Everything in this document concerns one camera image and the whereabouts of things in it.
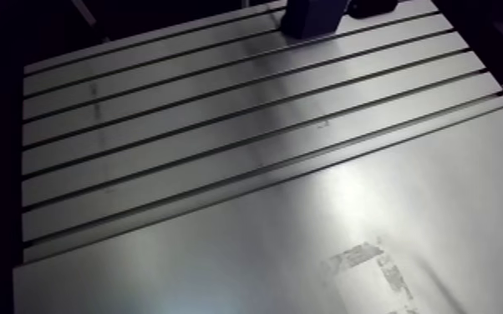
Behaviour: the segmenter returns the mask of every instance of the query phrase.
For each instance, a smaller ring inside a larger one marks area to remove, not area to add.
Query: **sheet metal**
[[[503,109],[14,282],[28,314],[503,312]]]
[[[503,313],[500,85],[430,1],[283,6],[26,67],[16,313]]]
[[[467,119],[472,119],[500,108],[503,108],[503,96],[456,106],[404,124],[397,124],[388,129],[381,129],[372,134],[366,134],[363,137],[346,141],[336,146],[328,147],[311,156],[294,160],[290,165],[280,165],[258,175],[241,177],[237,181],[215,186],[214,189],[184,195],[184,197],[168,202],[154,202],[132,210],[128,215],[113,217],[114,219],[64,229],[64,231],[56,232],[51,236],[45,236],[33,241],[33,245],[24,250],[24,259],[25,261],[36,261],[144,226],[172,219],[179,215],[189,214],[192,211],[217,204],[220,201],[230,200],[245,193],[297,178],[301,175],[309,174],[315,170],[324,169],[364,154],[375,153],[383,147],[417,138],[452,124],[463,123]],[[58,215],[55,212],[53,215],[57,215],[64,222],[69,221],[66,218],[68,216],[64,213]],[[24,230],[39,230],[38,227],[34,227],[33,225],[45,225],[48,221],[58,221],[54,218],[54,216],[47,218],[43,217],[43,215],[28,216],[26,214],[24,216],[24,226],[26,224],[30,224],[30,226]]]
[[[354,83],[356,80],[376,73],[385,73],[393,68],[407,66],[464,48],[468,46],[460,35],[448,33],[249,85],[125,121],[122,124],[111,125],[28,149],[23,154],[23,173],[27,175],[50,166],[85,159],[121,147],[129,147],[132,143],[147,142],[148,138],[156,138],[195,124],[202,125],[211,119],[226,117],[230,114],[242,114],[242,111],[245,113],[254,108],[260,109],[285,100],[292,104],[289,99],[307,93],[320,93],[328,87]]]

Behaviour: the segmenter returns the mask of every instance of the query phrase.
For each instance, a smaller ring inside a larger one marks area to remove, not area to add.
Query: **metal plate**
[[[14,283],[27,314],[503,313],[503,109],[21,266]]]
[[[253,84],[125,121],[122,124],[28,149],[23,153],[23,173],[30,174],[80,158],[86,160],[86,157],[91,155],[116,151],[122,147],[129,148],[141,141],[148,143],[149,138],[159,138],[177,129],[187,129],[188,126],[195,124],[203,125],[219,117],[243,114],[253,110],[254,107],[259,109],[279,104],[286,99],[320,92],[336,84],[345,85],[392,68],[453,53],[467,47],[460,35],[448,33]]]
[[[472,58],[474,57],[471,55],[459,56],[458,60],[460,61],[460,66],[458,69],[463,70],[464,66],[462,66],[462,64],[466,64],[467,66],[476,64],[474,70],[478,69],[480,62],[476,59],[472,60]],[[447,62],[438,62],[436,64],[431,64],[430,67],[418,69],[420,73],[433,73],[433,69],[439,73],[439,68],[457,68],[442,66],[443,64],[447,64]],[[416,75],[406,75],[408,73],[410,72],[406,71],[406,73],[403,73],[405,78],[418,77]],[[365,84],[365,86],[369,87],[365,92],[362,89],[363,85],[354,86],[356,89],[346,90],[352,104],[362,104],[363,101],[366,100],[379,99],[378,94],[372,94],[374,89],[370,88],[372,87],[370,84]],[[449,106],[461,104],[465,101],[477,99],[499,91],[499,85],[497,85],[489,75],[463,80],[447,84],[442,88],[431,89],[425,92],[424,96],[416,94],[401,98],[395,102],[400,106],[400,108],[397,109],[391,109],[394,107],[394,102],[391,102],[358,112],[353,111],[350,114],[327,118],[327,120],[323,122],[318,121],[315,124],[304,125],[300,129],[291,130],[285,134],[262,139],[245,146],[224,150],[217,154],[204,156],[198,160],[191,160],[184,164],[165,168],[160,171],[157,170],[154,173],[149,173],[144,176],[129,178],[129,180],[119,182],[116,185],[99,187],[97,190],[86,190],[82,194],[62,199],[59,202],[53,202],[52,204],[26,213],[24,215],[24,230],[27,231],[25,231],[24,235],[28,234],[30,230],[56,231],[66,226],[70,227],[92,219],[128,210],[129,208],[135,208],[147,202],[178,195],[204,185],[213,184],[216,181],[227,180],[228,178],[244,174],[248,171],[258,170],[277,162],[306,154],[308,151],[314,151],[315,149],[327,145],[336,144],[355,136],[401,123],[407,119],[417,118],[418,116],[431,113],[438,109],[448,108]],[[386,89],[382,88],[382,92],[385,97],[387,95]],[[322,112],[336,110],[332,109],[332,106],[337,107],[343,103],[339,97],[335,97],[337,96],[336,94],[329,94],[327,99],[331,99],[332,96],[334,96],[333,99],[335,99],[333,102],[325,100],[317,103],[315,99],[313,99],[310,104],[318,104],[314,113],[318,110]],[[427,104],[416,105],[417,102],[413,103],[413,99],[421,99],[418,97],[429,97],[431,100],[427,101]],[[306,111],[303,111],[303,114],[307,114],[309,111],[310,110],[306,109]],[[191,143],[196,142],[198,141],[194,139],[194,141],[190,141],[187,144],[190,145],[189,147],[192,147]],[[181,149],[180,145],[185,144],[179,141],[174,143],[177,144],[175,146],[170,146],[172,153],[175,153],[173,150],[175,147]],[[121,170],[128,169],[125,167],[136,167],[138,164],[144,163],[143,160],[146,158],[148,158],[150,162],[153,161],[153,157],[147,154],[148,152],[146,152],[146,154],[140,154],[138,157],[125,157],[122,159],[125,160],[125,162],[120,162],[121,160],[118,160],[118,163],[114,164],[114,168],[111,169]],[[70,184],[78,182],[76,180],[78,179],[77,176],[79,176],[80,179],[86,178],[85,180],[91,180],[91,176],[84,176],[82,171],[69,172],[69,174],[69,176],[62,176],[59,179],[56,176],[53,178],[46,177],[53,181],[40,180],[36,185],[34,185],[35,181],[31,181],[33,184],[23,186],[24,191],[39,193],[42,191],[50,191],[50,188],[53,188],[53,191],[55,191],[55,189],[62,189],[65,187],[63,184],[64,182],[69,182]]]

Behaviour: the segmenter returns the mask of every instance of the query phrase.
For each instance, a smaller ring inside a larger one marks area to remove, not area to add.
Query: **marking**
[[[351,250],[347,250],[330,258],[328,264],[332,274],[335,276],[341,271],[346,271],[347,269],[363,264],[365,261],[369,261],[373,257],[383,253],[384,251],[380,250],[378,247],[364,242],[360,246],[355,246]]]
[[[392,291],[397,293],[405,291],[408,299],[413,300],[414,296],[411,294],[408,285],[405,284],[404,277],[402,273],[399,272],[399,268],[392,261],[392,258],[389,255],[385,255],[379,257],[377,262],[380,266],[380,270],[384,274],[384,278],[386,278],[386,281],[390,284]]]

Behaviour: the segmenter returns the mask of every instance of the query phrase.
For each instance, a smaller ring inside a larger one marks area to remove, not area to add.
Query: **groove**
[[[273,49],[273,50],[270,50],[270,51],[265,52],[265,53],[259,53],[259,54],[253,55],[250,58],[251,59],[261,58],[261,57],[264,57],[264,56],[267,56],[267,55],[271,55],[271,54],[274,54],[274,53],[281,53],[281,52],[289,51],[289,50],[292,50],[292,49],[295,49],[295,48],[301,48],[301,47],[313,45],[313,44],[316,44],[316,43],[321,43],[321,42],[325,42],[325,41],[329,41],[329,40],[334,40],[336,38],[350,36],[350,35],[353,35],[355,33],[367,32],[367,31],[373,30],[375,28],[383,28],[383,27],[386,27],[386,26],[389,26],[389,25],[393,25],[393,24],[397,24],[397,23],[402,23],[402,22],[407,22],[407,21],[415,20],[415,19],[419,19],[419,18],[426,18],[426,17],[432,16],[432,15],[438,15],[438,14],[439,14],[439,12],[433,12],[433,13],[420,14],[420,15],[417,15],[417,16],[409,17],[409,18],[402,18],[402,19],[399,19],[399,20],[395,20],[395,21],[391,21],[391,22],[386,22],[386,23],[382,23],[382,24],[379,24],[379,25],[373,25],[373,26],[367,27],[367,28],[357,29],[357,30],[354,30],[354,31],[351,31],[351,32],[341,33],[339,35],[333,35],[333,36],[326,37],[326,38],[317,38],[317,39],[314,39],[314,40],[311,40],[311,41],[308,41],[308,42],[305,42],[305,43],[299,43],[299,44],[293,45],[291,47],[284,47],[284,48],[281,48],[281,49]],[[309,65],[307,67],[303,67],[301,69],[304,69],[304,68],[312,68],[312,65]],[[204,94],[201,94],[201,95],[194,96],[194,97],[189,98],[189,99],[197,100],[197,99],[208,97],[208,96],[211,96],[211,95],[214,95],[214,94],[224,93],[227,90],[237,89],[237,88],[240,88],[241,86],[246,86],[246,85],[249,85],[249,84],[254,84],[254,83],[257,82],[257,80],[258,81],[262,81],[262,80],[266,80],[266,79],[272,78],[272,77],[279,77],[279,76],[283,76],[283,75],[286,75],[286,74],[289,74],[289,73],[298,72],[299,70],[300,69],[296,69],[295,68],[293,70],[288,70],[286,72],[283,71],[283,72],[280,72],[280,73],[277,73],[277,74],[274,74],[274,75],[271,75],[271,76],[267,76],[265,78],[259,78],[259,79],[248,81],[248,82],[245,82],[245,83],[235,84],[235,85],[232,85],[232,86],[229,86],[229,87],[225,87],[225,88],[222,88],[222,89],[217,89],[217,90],[214,90],[214,91],[211,91],[211,92],[207,92],[207,93],[204,93]],[[136,92],[139,92],[141,90],[149,89],[149,88],[152,88],[152,87],[155,87],[155,86],[158,86],[158,85],[162,85],[164,83],[169,83],[169,82],[171,82],[171,81],[170,80],[162,80],[162,81],[154,82],[154,83],[151,83],[151,84],[141,85],[139,87],[136,87],[136,88],[133,88],[133,89],[128,89],[128,90],[125,90],[125,91],[122,91],[122,92],[119,92],[119,93],[107,95],[107,96],[104,96],[104,97],[99,97],[97,99],[91,99],[91,100],[84,101],[84,102],[81,102],[81,103],[78,103],[78,104],[73,104],[73,105],[70,105],[70,106],[65,107],[65,108],[55,109],[55,110],[53,110],[51,112],[48,112],[48,113],[45,113],[45,114],[39,114],[39,115],[36,115],[36,116],[34,116],[32,118],[24,119],[23,120],[23,124],[30,123],[30,122],[33,122],[33,121],[37,121],[37,120],[40,120],[40,119],[44,119],[44,118],[47,118],[47,117],[50,117],[50,116],[54,116],[54,115],[57,115],[57,114],[62,114],[62,113],[68,112],[68,111],[72,111],[74,109],[83,108],[83,107],[89,106],[91,104],[101,103],[103,101],[114,99],[114,98],[118,98],[118,97],[121,97],[121,96],[125,96],[127,94],[136,93]],[[164,107],[169,108],[169,107],[171,107],[173,105],[183,104],[183,103],[185,103],[187,101],[188,101],[188,99],[182,99],[180,101],[171,103],[169,105],[161,106],[160,108],[164,108]]]
[[[76,58],[74,60],[69,60],[69,61],[58,63],[58,64],[55,64],[55,65],[51,65],[51,66],[49,66],[47,68],[41,68],[39,70],[27,73],[27,74],[23,75],[23,77],[26,78],[28,76],[39,74],[39,73],[42,73],[42,72],[47,72],[49,70],[60,68],[60,67],[63,67],[65,65],[70,65],[70,64],[73,64],[73,63],[85,61],[85,60],[88,60],[88,59],[91,59],[91,58],[101,57],[101,56],[104,56],[105,54],[117,53],[117,52],[119,52],[121,50],[126,50],[126,49],[130,49],[130,48],[134,48],[134,47],[146,45],[147,43],[153,43],[153,42],[157,42],[159,40],[173,38],[173,37],[180,36],[180,35],[185,35],[185,34],[188,34],[188,33],[193,33],[193,32],[196,32],[196,31],[201,31],[201,30],[207,29],[207,28],[214,28],[215,26],[221,26],[223,24],[233,23],[233,22],[245,20],[245,19],[248,19],[248,18],[254,18],[254,17],[260,16],[260,15],[264,15],[264,14],[270,14],[270,13],[274,13],[276,11],[282,11],[284,9],[285,9],[285,7],[275,8],[275,9],[268,9],[268,10],[260,12],[260,13],[253,13],[253,14],[250,14],[250,15],[246,15],[245,17],[227,19],[226,21],[211,23],[211,24],[199,26],[199,27],[196,27],[196,28],[190,28],[190,29],[186,29],[186,30],[183,30],[183,31],[179,31],[177,33],[172,33],[172,34],[168,34],[168,35],[164,35],[164,36],[159,36],[157,38],[147,39],[147,40],[144,40],[144,41],[141,41],[141,42],[138,42],[138,43],[131,43],[131,44],[128,44],[128,45],[125,45],[125,46],[121,46],[121,47],[118,47],[118,48],[106,50],[106,51],[103,51],[101,53],[94,53],[94,54],[90,54],[88,56]]]
[[[421,117],[418,117],[418,118],[415,118],[415,119],[411,119],[411,120],[405,121],[405,122],[400,123],[400,124],[396,124],[396,125],[384,128],[384,129],[380,129],[380,130],[374,131],[374,132],[369,133],[369,134],[364,134],[364,135],[361,135],[361,136],[359,136],[357,138],[350,139],[350,140],[347,140],[345,142],[342,142],[342,143],[339,143],[339,144],[335,144],[335,145],[332,145],[332,146],[329,146],[329,147],[326,147],[326,148],[323,148],[323,149],[319,149],[318,151],[311,152],[311,153],[308,153],[308,154],[305,154],[305,155],[302,155],[302,156],[298,156],[293,161],[286,160],[286,161],[283,161],[283,162],[281,162],[279,164],[268,166],[265,169],[261,169],[261,171],[262,171],[261,173],[265,173],[265,172],[268,172],[268,171],[271,171],[271,170],[282,168],[282,167],[284,167],[286,165],[294,164],[294,163],[297,163],[297,162],[302,161],[302,160],[308,160],[308,159],[317,157],[317,156],[319,156],[321,154],[326,154],[328,152],[334,151],[336,149],[341,149],[341,148],[344,148],[344,147],[352,146],[352,145],[361,143],[363,141],[376,138],[376,137],[378,137],[380,135],[383,135],[383,134],[387,134],[387,133],[391,133],[391,132],[394,132],[394,131],[397,131],[397,130],[405,129],[405,128],[409,127],[409,126],[412,126],[412,125],[415,125],[415,124],[418,124],[418,123],[421,123],[421,122],[424,122],[424,121],[427,121],[427,120],[431,120],[431,119],[439,117],[441,115],[445,115],[445,114],[449,114],[449,113],[452,113],[452,112],[455,112],[455,111],[458,111],[458,110],[461,110],[461,109],[469,108],[469,107],[471,107],[473,105],[480,104],[483,101],[486,101],[486,100],[489,100],[489,99],[494,99],[494,98],[496,98],[498,96],[501,96],[501,95],[503,95],[502,92],[500,92],[500,93],[494,93],[494,94],[490,94],[490,95],[486,95],[486,96],[482,96],[482,97],[480,97],[478,99],[473,99],[471,101],[464,102],[462,104],[458,104],[456,106],[453,106],[453,107],[450,107],[450,108],[447,108],[447,109],[442,109],[442,110],[436,111],[436,112],[431,113],[431,114],[426,114],[424,116],[421,116]],[[148,226],[151,226],[151,225],[156,225],[156,224],[159,224],[159,223],[167,221],[167,220],[175,219],[175,218],[183,216],[183,215],[188,215],[188,214],[196,212],[198,210],[203,210],[205,208],[211,207],[211,206],[213,206],[215,204],[219,204],[221,202],[225,202],[227,200],[233,200],[233,199],[235,199],[237,197],[240,197],[240,196],[243,196],[243,195],[247,195],[247,194],[259,191],[259,190],[264,190],[264,189],[267,189],[267,188],[270,188],[270,187],[273,187],[273,186],[276,186],[276,185],[280,185],[280,184],[286,183],[286,182],[291,181],[291,180],[299,179],[299,178],[304,177],[306,175],[310,175],[310,174],[316,173],[316,172],[318,172],[320,170],[325,170],[325,169],[331,168],[331,167],[333,167],[335,165],[339,165],[339,164],[342,164],[344,162],[348,162],[350,160],[356,160],[356,159],[364,157],[366,155],[373,154],[373,153],[376,153],[376,152],[379,152],[379,151],[382,151],[382,150],[394,147],[394,146],[399,145],[399,144],[407,143],[407,142],[409,142],[409,141],[411,141],[413,139],[418,139],[418,138],[424,137],[426,135],[433,134],[433,133],[439,132],[441,130],[451,128],[453,126],[456,126],[456,125],[459,125],[459,124],[463,124],[463,123],[471,121],[473,119],[478,119],[478,118],[483,117],[483,116],[485,116],[487,114],[492,114],[492,113],[500,111],[502,109],[503,109],[503,106],[500,106],[499,108],[488,110],[488,111],[486,111],[484,113],[477,114],[477,115],[471,116],[469,118],[461,119],[460,121],[456,121],[456,122],[451,123],[451,124],[446,124],[446,125],[441,126],[441,127],[437,128],[437,129],[432,129],[430,131],[425,131],[423,133],[420,133],[420,134],[408,137],[406,139],[401,139],[401,140],[395,141],[395,142],[393,142],[391,144],[383,145],[381,147],[378,147],[377,149],[371,149],[371,150],[369,150],[367,152],[364,152],[364,153],[361,153],[361,154],[357,154],[357,155],[355,155],[353,157],[346,158],[344,160],[339,160],[338,162],[332,163],[330,165],[324,165],[323,167],[307,171],[307,172],[302,173],[300,175],[294,175],[294,176],[286,178],[284,180],[279,180],[277,182],[273,182],[273,183],[268,184],[268,185],[264,185],[264,186],[261,186],[261,187],[258,187],[258,188],[252,189],[252,190],[248,190],[248,191],[239,193],[237,195],[233,195],[233,196],[224,198],[222,200],[215,201],[214,203],[211,203],[211,204],[208,204],[208,205],[199,206],[199,207],[197,207],[195,209],[192,209],[192,210],[186,210],[186,211],[184,211],[184,212],[182,212],[180,214],[171,215],[171,216],[168,216],[167,218],[160,219],[160,220],[155,220],[155,221],[149,222],[149,223],[144,224],[144,225],[137,226],[137,227],[129,229],[129,230],[121,231],[121,232],[115,233],[113,235],[107,235],[107,236],[102,237],[102,238],[100,238],[98,240],[95,240],[95,241],[88,241],[88,242],[83,243],[82,245],[73,246],[73,247],[70,247],[70,248],[68,248],[66,250],[58,251],[58,252],[53,253],[53,254],[49,254],[49,255],[46,255],[46,256],[43,256],[43,257],[32,259],[32,260],[24,263],[24,265],[32,264],[32,263],[37,262],[37,261],[42,261],[42,260],[45,260],[45,259],[48,259],[48,258],[51,258],[51,257],[54,257],[54,256],[58,256],[58,255],[61,255],[61,254],[64,254],[64,253],[76,250],[76,249],[81,248],[81,247],[91,246],[91,245],[93,245],[95,243],[99,243],[101,241],[106,241],[106,240],[108,240],[110,238],[113,238],[113,237],[116,237],[116,236],[121,236],[123,234],[129,233],[129,232],[132,232],[132,231],[135,231],[135,230],[140,230],[142,228],[145,228],[145,227],[148,227]],[[170,203],[170,202],[173,202],[173,201],[176,201],[176,200],[179,200],[179,199],[183,199],[183,198],[188,197],[188,196],[199,194],[199,193],[205,192],[207,190],[212,190],[212,189],[215,189],[217,187],[221,187],[223,185],[228,185],[228,184],[230,184],[232,182],[235,182],[235,181],[238,181],[238,180],[244,180],[244,179],[246,179],[248,177],[252,177],[254,175],[260,175],[261,173],[257,173],[257,170],[253,170],[253,171],[251,171],[249,173],[246,173],[246,174],[243,174],[243,175],[239,175],[239,176],[237,176],[237,178],[236,177],[232,177],[232,178],[230,178],[228,180],[224,180],[226,182],[224,182],[224,181],[223,182],[217,182],[217,183],[213,184],[214,186],[208,185],[208,186],[205,186],[205,187],[201,187],[199,189],[195,189],[195,190],[192,190],[190,192],[186,192],[183,195],[175,195],[175,196],[169,198],[168,200],[158,200],[158,201],[150,202],[148,204],[132,208],[132,209],[126,211],[126,212],[121,212],[121,213],[109,215],[109,216],[106,216],[106,217],[103,217],[103,218],[100,218],[100,219],[97,219],[97,220],[92,220],[92,221],[84,223],[82,225],[76,225],[74,227],[70,227],[70,228],[67,228],[67,229],[64,229],[64,230],[60,230],[60,231],[54,232],[54,233],[52,233],[50,235],[41,236],[41,237],[39,237],[37,239],[34,239],[34,240],[24,241],[24,243],[23,243],[23,249],[27,249],[29,247],[36,246],[36,245],[39,245],[39,244],[43,244],[43,243],[51,241],[51,240],[62,238],[64,236],[67,236],[67,235],[70,235],[70,234],[73,234],[73,233],[76,233],[76,232],[80,232],[82,230],[87,230],[89,228],[93,228],[93,227],[96,227],[98,225],[102,225],[102,224],[111,222],[112,220],[118,220],[118,219],[126,217],[128,215],[134,215],[134,214],[140,213],[142,211],[151,210],[151,209],[154,209],[157,206],[164,205],[166,203]]]
[[[323,120],[327,119],[329,116],[333,116],[334,117],[334,116],[338,116],[338,115],[347,114],[347,113],[351,112],[352,110],[354,111],[354,108],[353,109],[345,109],[345,110],[340,111],[339,114],[325,115],[325,116],[317,118],[315,120],[308,120],[307,122],[304,122],[304,123],[302,123],[300,125],[303,126],[303,125],[308,125],[308,124],[315,124],[315,123],[317,123],[319,121],[323,121]],[[300,126],[296,126],[296,125],[293,126],[294,129],[297,129],[299,127]],[[281,133],[284,133],[284,132],[287,132],[287,131],[288,131],[288,128],[285,128],[283,130],[274,131],[274,132],[277,132],[277,134],[281,134]],[[251,142],[257,141],[259,139],[265,139],[265,138],[271,137],[271,136],[273,136],[273,132],[271,132],[269,134],[258,135],[256,137],[251,138],[251,139],[244,139],[244,140],[238,141],[236,143],[232,143],[232,144],[229,144],[229,145],[221,146],[220,148],[210,149],[210,150],[208,150],[206,152],[201,152],[199,154],[194,154],[192,156],[188,156],[188,157],[185,157],[185,158],[174,160],[174,161],[171,161],[169,163],[165,163],[165,164],[158,165],[158,166],[155,166],[155,167],[150,167],[148,169],[141,170],[141,171],[129,174],[129,175],[124,175],[124,176],[119,177],[119,178],[115,178],[115,179],[108,180],[108,181],[105,181],[105,182],[102,182],[102,183],[98,183],[98,184],[95,184],[95,185],[84,187],[82,189],[78,189],[78,190],[75,190],[75,191],[72,191],[72,192],[69,192],[69,193],[65,193],[65,194],[62,194],[62,195],[59,195],[59,196],[54,196],[54,197],[52,197],[50,199],[41,200],[41,201],[39,201],[37,203],[24,206],[23,207],[23,212],[28,212],[28,211],[31,211],[31,210],[35,210],[37,208],[40,208],[40,207],[43,207],[43,206],[46,206],[46,205],[51,205],[51,204],[54,204],[54,203],[58,203],[58,202],[60,202],[62,200],[67,200],[67,199],[70,199],[70,198],[78,197],[78,196],[81,196],[81,195],[84,195],[84,194],[87,194],[87,193],[90,193],[90,192],[94,192],[96,190],[100,190],[100,189],[104,189],[104,188],[110,187],[112,185],[117,185],[117,184],[129,181],[129,180],[134,180],[134,179],[138,179],[138,178],[143,177],[143,176],[152,175],[155,172],[159,172],[159,171],[162,171],[162,170],[166,170],[168,168],[172,168],[172,167],[175,167],[175,166],[178,166],[178,165],[182,165],[184,163],[187,163],[187,162],[190,162],[190,161],[193,161],[193,160],[198,160],[198,159],[204,158],[204,157],[212,155],[212,154],[217,154],[217,153],[220,153],[222,151],[226,151],[227,149],[233,149],[233,148],[236,148],[237,146],[242,146],[244,144],[250,144]]]
[[[177,134],[185,133],[185,132],[193,130],[193,129],[199,129],[201,127],[205,127],[205,126],[210,125],[210,124],[215,124],[215,123],[219,123],[221,121],[225,121],[225,120],[228,120],[228,119],[233,119],[233,118],[236,118],[238,116],[242,116],[244,114],[249,114],[249,113],[252,113],[252,112],[255,112],[255,111],[259,111],[259,110],[262,110],[262,109],[267,109],[267,108],[274,107],[274,106],[279,105],[279,104],[284,104],[284,103],[287,103],[287,102],[290,102],[290,101],[293,101],[293,100],[296,100],[296,99],[304,98],[304,97],[307,97],[307,96],[311,96],[311,95],[314,95],[314,94],[320,94],[320,93],[326,92],[326,91],[331,90],[331,89],[337,89],[337,88],[340,88],[340,87],[343,87],[343,86],[347,86],[347,85],[359,83],[359,82],[362,82],[362,81],[365,81],[365,80],[374,79],[374,78],[376,78],[378,76],[382,76],[382,75],[385,75],[385,74],[393,73],[393,72],[396,72],[396,71],[399,71],[399,70],[403,70],[403,69],[407,69],[407,68],[412,68],[412,67],[420,65],[420,64],[430,63],[430,62],[433,62],[433,61],[436,61],[436,60],[439,60],[439,59],[442,59],[442,58],[452,57],[452,56],[455,56],[456,54],[465,53],[467,51],[469,51],[469,49],[468,48],[464,48],[464,49],[457,50],[457,51],[450,52],[450,53],[443,53],[441,55],[434,56],[432,58],[427,58],[427,59],[418,60],[418,61],[415,61],[415,62],[412,62],[412,63],[403,64],[403,65],[400,65],[398,67],[389,68],[389,69],[386,69],[386,70],[383,70],[383,71],[379,71],[379,72],[376,72],[376,73],[367,74],[367,75],[360,76],[360,77],[357,77],[357,78],[352,78],[352,79],[349,79],[349,80],[346,80],[346,81],[343,81],[343,82],[340,82],[340,83],[337,83],[337,84],[331,84],[331,85],[328,85],[328,86],[324,86],[324,87],[322,87],[320,89],[310,90],[310,91],[303,92],[303,93],[300,93],[300,94],[295,94],[295,95],[292,95],[292,96],[288,96],[288,97],[286,97],[284,99],[278,99],[278,100],[275,100],[275,101],[272,101],[272,102],[268,102],[268,103],[265,103],[265,104],[261,104],[261,105],[258,105],[258,106],[252,107],[252,108],[243,109],[243,110],[237,111],[235,113],[225,114],[223,116],[220,116],[220,117],[217,117],[217,118],[214,118],[214,119],[209,119],[209,120],[206,120],[206,121],[201,121],[200,123],[197,123],[197,124],[188,125],[188,126],[186,126],[184,128],[175,129],[175,130],[163,133],[163,134],[158,134],[156,136],[151,136],[151,137],[146,138],[146,139],[141,139],[141,140],[137,140],[137,141],[134,141],[134,142],[130,142],[128,144],[124,144],[124,145],[115,147],[113,149],[107,149],[107,150],[100,151],[100,152],[95,153],[95,154],[90,154],[90,155],[86,155],[84,157],[80,157],[80,158],[77,158],[77,159],[74,159],[74,160],[69,160],[69,161],[63,162],[63,163],[58,164],[58,165],[49,166],[49,167],[44,168],[42,170],[33,171],[31,173],[23,175],[22,176],[22,180],[28,180],[28,179],[31,179],[31,178],[36,177],[36,176],[45,175],[45,174],[47,174],[49,172],[53,172],[53,171],[56,171],[56,170],[61,170],[61,169],[67,168],[69,166],[78,165],[78,164],[81,164],[81,163],[86,162],[86,161],[90,161],[90,160],[95,160],[95,159],[98,159],[98,158],[102,158],[102,157],[105,157],[106,155],[109,155],[109,154],[118,153],[120,151],[127,150],[127,149],[132,149],[134,147],[141,146],[143,144],[148,144],[148,143],[155,142],[157,140],[164,139],[164,138],[167,138],[167,137],[170,137],[170,136],[174,136],[174,135],[177,135]],[[458,77],[465,77],[467,75],[468,74],[463,74],[463,75],[457,76],[455,78],[448,78],[445,81],[441,81],[441,82],[454,81]],[[326,116],[324,116],[322,118],[316,118],[314,120],[309,120],[309,121],[315,121],[317,119],[325,119],[328,116],[332,116],[332,115],[333,114],[326,115]],[[289,127],[282,128],[282,129],[279,129],[279,131],[281,131],[281,133],[282,133],[283,130],[286,130],[288,128]],[[263,134],[261,136],[268,137],[267,134],[273,134],[273,132],[265,133],[265,134]]]

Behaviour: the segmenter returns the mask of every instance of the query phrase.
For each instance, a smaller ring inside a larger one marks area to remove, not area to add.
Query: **dark background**
[[[238,9],[240,0],[84,0],[91,28],[69,0],[0,0],[0,313],[13,312],[12,268],[21,261],[20,150],[23,65],[102,42]],[[265,3],[264,0],[251,4]],[[503,83],[503,1],[435,0]]]

